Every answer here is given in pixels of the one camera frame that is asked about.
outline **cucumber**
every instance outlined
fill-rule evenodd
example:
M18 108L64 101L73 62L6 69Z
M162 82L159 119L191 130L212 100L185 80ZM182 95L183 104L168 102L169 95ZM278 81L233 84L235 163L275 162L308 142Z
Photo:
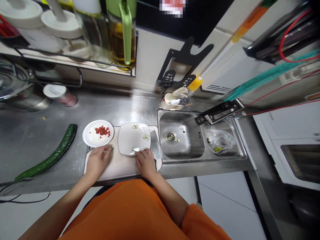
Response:
M70 124L58 148L47 159L35 165L34 167L28 169L27 171L21 173L14 180L18 181L22 178L33 177L35 175L43 173L44 171L52 167L67 151L74 136L76 135L76 131L77 125Z

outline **metal pot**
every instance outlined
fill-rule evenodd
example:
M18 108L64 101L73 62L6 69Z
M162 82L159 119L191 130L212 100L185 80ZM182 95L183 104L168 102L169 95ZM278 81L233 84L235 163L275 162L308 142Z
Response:
M16 64L16 73L19 78L28 80L27 71ZM38 112L46 109L52 99L46 97L42 87L20 81L12 71L12 64L0 60L0 107L23 112Z

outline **chopped red pepper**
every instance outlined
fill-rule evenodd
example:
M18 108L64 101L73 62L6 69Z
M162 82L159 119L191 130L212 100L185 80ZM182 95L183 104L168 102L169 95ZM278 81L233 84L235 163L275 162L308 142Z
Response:
M96 130L96 134L100 134L100 136L108 135L108 137L110 137L110 135L111 135L111 132L108 127L105 128L105 127L101 126L99 128L95 128L95 130Z

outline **black faucet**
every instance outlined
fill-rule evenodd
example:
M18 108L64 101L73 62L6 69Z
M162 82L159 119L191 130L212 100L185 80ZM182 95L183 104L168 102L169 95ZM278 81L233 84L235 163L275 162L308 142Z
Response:
M209 110L204 111L203 113L200 113L199 117L196 117L194 120L198 125L202 125L205 122L209 123L210 125L213 125L214 123L219 122L220 120L235 114L243 108L243 103L240 101L239 98L237 98L233 101L225 101L223 103L220 103L219 105L214 106L213 108L210 108ZM214 115L217 115L230 109L234 110L218 119L214 118Z

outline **white floor tile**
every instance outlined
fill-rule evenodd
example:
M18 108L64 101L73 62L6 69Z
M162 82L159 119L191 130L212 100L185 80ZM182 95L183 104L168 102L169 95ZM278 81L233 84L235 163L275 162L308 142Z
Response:
M194 177L167 179L167 182L187 201L197 203L197 190Z
M203 211L233 240L266 240L259 216L229 198L199 184Z
M72 215L69 223L81 212L85 204L101 187L90 188L81 200L79 206ZM2 203L0 204L0 238L5 240L17 240L38 218L40 218L50 207L52 207L66 191L51 192L48 199L30 204ZM19 202L30 202L44 199L48 196L45 193L24 194L15 199ZM0 197L1 200L10 200L15 196Z
M243 172L198 176L198 182L256 212Z

